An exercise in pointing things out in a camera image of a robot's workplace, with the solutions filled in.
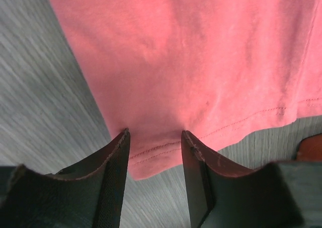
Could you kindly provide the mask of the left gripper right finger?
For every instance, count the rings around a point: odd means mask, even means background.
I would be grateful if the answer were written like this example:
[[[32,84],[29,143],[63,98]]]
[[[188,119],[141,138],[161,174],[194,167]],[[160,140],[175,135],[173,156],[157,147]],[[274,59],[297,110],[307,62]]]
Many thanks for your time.
[[[321,162],[278,161],[249,169],[183,131],[192,227],[321,227]]]

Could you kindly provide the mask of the pink t shirt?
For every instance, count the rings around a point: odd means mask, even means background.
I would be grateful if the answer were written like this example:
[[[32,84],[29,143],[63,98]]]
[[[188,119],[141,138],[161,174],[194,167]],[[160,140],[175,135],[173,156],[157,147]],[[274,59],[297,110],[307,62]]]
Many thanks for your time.
[[[49,0],[128,170],[321,115],[321,0]]]

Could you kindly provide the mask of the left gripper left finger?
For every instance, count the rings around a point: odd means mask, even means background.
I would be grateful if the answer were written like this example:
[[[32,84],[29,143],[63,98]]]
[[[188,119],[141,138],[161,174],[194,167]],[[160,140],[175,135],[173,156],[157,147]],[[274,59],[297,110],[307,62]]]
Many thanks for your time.
[[[1,167],[1,227],[118,227],[130,132],[56,174]]]

